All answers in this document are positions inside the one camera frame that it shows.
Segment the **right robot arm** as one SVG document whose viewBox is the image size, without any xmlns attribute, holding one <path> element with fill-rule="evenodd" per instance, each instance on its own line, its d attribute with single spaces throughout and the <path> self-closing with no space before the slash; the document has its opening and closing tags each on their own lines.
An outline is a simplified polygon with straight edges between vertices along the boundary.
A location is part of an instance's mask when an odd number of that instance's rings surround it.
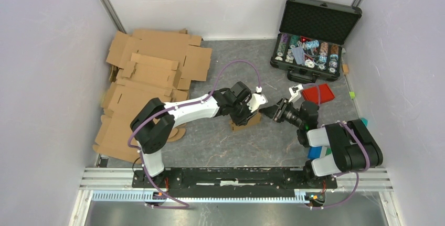
<svg viewBox="0 0 445 226">
<path fill-rule="evenodd" d="M 383 163 L 383 153 L 360 119 L 318 126 L 319 106 L 303 101 L 294 108 L 288 99 L 260 109 L 260 113 L 277 123 L 288 122 L 297 127 L 297 138 L 304 147 L 328 147 L 331 153 L 308 160 L 304 167 L 303 182 L 317 188 L 324 177 L 366 171 Z"/>
</svg>

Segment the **brown cardboard box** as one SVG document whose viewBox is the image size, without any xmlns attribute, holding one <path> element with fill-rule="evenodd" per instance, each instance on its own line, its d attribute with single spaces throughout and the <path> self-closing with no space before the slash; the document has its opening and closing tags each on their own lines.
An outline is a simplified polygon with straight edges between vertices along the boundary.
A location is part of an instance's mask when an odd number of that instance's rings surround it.
<svg viewBox="0 0 445 226">
<path fill-rule="evenodd" d="M 261 113 L 257 113 L 245 125 L 236 125 L 233 121 L 230 121 L 230 128 L 233 132 L 244 130 L 246 128 L 259 124 L 261 121 L 261 117 Z"/>
</svg>

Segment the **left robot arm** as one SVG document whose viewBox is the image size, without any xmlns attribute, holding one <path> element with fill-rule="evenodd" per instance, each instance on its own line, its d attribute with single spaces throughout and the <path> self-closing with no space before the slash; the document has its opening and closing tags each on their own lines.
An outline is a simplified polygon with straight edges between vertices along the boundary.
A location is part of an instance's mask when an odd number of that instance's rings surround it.
<svg viewBox="0 0 445 226">
<path fill-rule="evenodd" d="M 149 100 L 130 123 L 132 134 L 128 140 L 129 147 L 132 141 L 137 143 L 134 148 L 142 161 L 144 180 L 152 188 L 164 183 L 162 148 L 174 128 L 195 120 L 227 115 L 235 125 L 245 126 L 267 101 L 261 87 L 252 92 L 242 82 L 181 102 Z"/>
</svg>

